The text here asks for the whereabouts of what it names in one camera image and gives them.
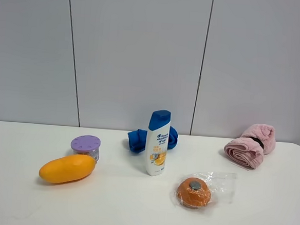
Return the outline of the purple lid air freshener jar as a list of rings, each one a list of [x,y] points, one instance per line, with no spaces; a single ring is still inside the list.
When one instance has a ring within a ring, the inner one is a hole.
[[[94,135],[83,135],[74,138],[70,146],[74,154],[92,156],[97,162],[100,159],[99,147],[101,140]]]

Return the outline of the pink towel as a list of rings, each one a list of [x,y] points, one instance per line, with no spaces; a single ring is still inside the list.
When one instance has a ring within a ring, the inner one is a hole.
[[[271,125],[254,124],[239,138],[233,139],[224,147],[228,158],[248,169],[257,169],[264,156],[273,152],[276,146],[275,129]]]

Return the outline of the white blue shampoo bottle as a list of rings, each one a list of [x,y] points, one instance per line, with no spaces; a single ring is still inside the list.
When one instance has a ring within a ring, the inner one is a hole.
[[[160,175],[164,170],[170,124],[171,113],[168,110],[152,113],[145,146],[146,171],[150,176]]]

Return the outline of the orange object in plastic bag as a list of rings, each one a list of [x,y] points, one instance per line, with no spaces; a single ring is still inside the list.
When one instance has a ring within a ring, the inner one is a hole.
[[[232,203],[236,191],[236,173],[199,172],[185,175],[174,185],[171,200],[192,210],[204,210]]]

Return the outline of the blue rolled cloth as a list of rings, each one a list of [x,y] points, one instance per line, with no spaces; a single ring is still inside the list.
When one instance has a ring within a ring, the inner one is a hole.
[[[140,153],[145,150],[146,146],[146,138],[147,138],[147,131],[143,129],[138,129],[132,132],[128,132],[128,142],[129,142],[129,149],[133,153]],[[170,127],[169,132],[169,139],[168,139],[168,146],[167,149],[173,149],[177,145],[178,133],[173,128]]]

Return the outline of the thin red thread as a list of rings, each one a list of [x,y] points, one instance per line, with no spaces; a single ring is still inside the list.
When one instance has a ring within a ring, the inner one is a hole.
[[[236,166],[236,167],[239,167],[239,168],[241,168],[241,169],[243,169],[243,170],[249,171],[249,169],[248,169],[247,167],[241,166],[241,165],[239,165],[239,164],[236,164],[236,163],[233,163],[233,162],[230,162],[230,164],[232,164],[232,165],[234,165],[234,166]]]

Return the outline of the yellow mango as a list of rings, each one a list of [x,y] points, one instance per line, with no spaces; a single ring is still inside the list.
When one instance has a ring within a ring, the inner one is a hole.
[[[48,183],[72,182],[90,175],[95,166],[92,156],[75,154],[46,163],[40,168],[39,176]]]

